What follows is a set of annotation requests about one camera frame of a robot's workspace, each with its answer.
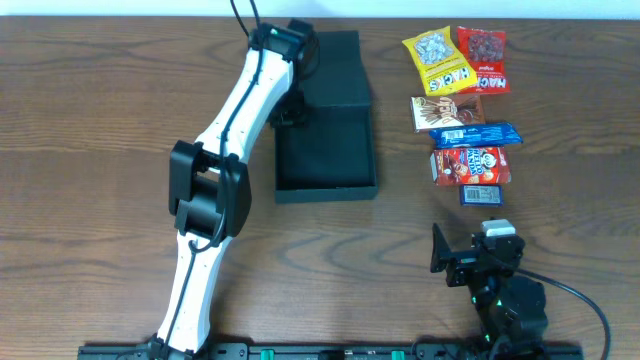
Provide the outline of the black gift box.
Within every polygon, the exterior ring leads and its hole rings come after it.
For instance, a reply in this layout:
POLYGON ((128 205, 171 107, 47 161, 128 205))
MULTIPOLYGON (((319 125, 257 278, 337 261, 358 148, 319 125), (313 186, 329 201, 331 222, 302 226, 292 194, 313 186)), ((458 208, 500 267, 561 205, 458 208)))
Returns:
POLYGON ((370 200, 378 193, 372 99, 359 33, 320 32, 301 83, 306 119, 275 135, 275 201, 370 200))

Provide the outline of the brown Pocky snack box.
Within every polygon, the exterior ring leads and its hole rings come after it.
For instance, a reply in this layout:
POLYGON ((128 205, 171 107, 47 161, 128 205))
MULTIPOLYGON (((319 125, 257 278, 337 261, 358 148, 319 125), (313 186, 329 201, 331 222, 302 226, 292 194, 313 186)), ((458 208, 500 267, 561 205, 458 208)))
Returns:
POLYGON ((411 98, 410 107, 416 133, 485 123, 478 95, 417 96, 411 98))

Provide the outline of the yellow Hacks candy bag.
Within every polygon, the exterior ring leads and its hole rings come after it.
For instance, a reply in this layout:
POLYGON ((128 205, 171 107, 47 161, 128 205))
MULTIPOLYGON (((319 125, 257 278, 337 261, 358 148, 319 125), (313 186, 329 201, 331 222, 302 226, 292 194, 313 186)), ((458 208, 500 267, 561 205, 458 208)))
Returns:
POLYGON ((450 26, 421 33, 402 44, 418 71, 426 96, 459 93, 477 83, 477 73, 454 44, 450 26))

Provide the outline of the red Hacks candy bag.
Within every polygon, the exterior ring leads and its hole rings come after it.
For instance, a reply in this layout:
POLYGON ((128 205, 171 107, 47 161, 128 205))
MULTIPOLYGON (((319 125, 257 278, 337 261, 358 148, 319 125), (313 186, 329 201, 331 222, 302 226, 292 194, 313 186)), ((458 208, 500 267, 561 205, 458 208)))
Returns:
POLYGON ((506 77, 504 52, 506 33, 457 27, 459 51, 477 75, 477 82, 461 94, 498 95, 511 91, 506 77))

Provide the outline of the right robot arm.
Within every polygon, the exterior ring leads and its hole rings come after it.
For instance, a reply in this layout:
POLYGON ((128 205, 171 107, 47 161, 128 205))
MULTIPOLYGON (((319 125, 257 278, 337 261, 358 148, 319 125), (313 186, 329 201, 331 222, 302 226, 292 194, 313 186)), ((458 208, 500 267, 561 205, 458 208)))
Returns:
POLYGON ((453 251, 432 227, 430 271, 446 273, 449 287, 466 287, 482 325, 488 359, 544 359, 548 327, 544 286, 516 271, 525 241, 506 219, 484 221, 471 247, 453 251))

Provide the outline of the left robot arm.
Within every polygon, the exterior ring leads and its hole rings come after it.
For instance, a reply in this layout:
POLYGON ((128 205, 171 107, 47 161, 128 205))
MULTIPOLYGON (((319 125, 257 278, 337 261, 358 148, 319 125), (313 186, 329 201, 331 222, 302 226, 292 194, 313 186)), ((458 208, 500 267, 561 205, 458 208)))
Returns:
POLYGON ((275 111, 302 100, 297 83, 318 47, 311 24, 261 23, 248 36, 240 77, 213 122, 194 142, 178 141, 169 160, 169 212, 178 258, 169 306, 147 346, 150 359, 192 359, 210 332, 221 262, 248 217, 248 160, 275 111))

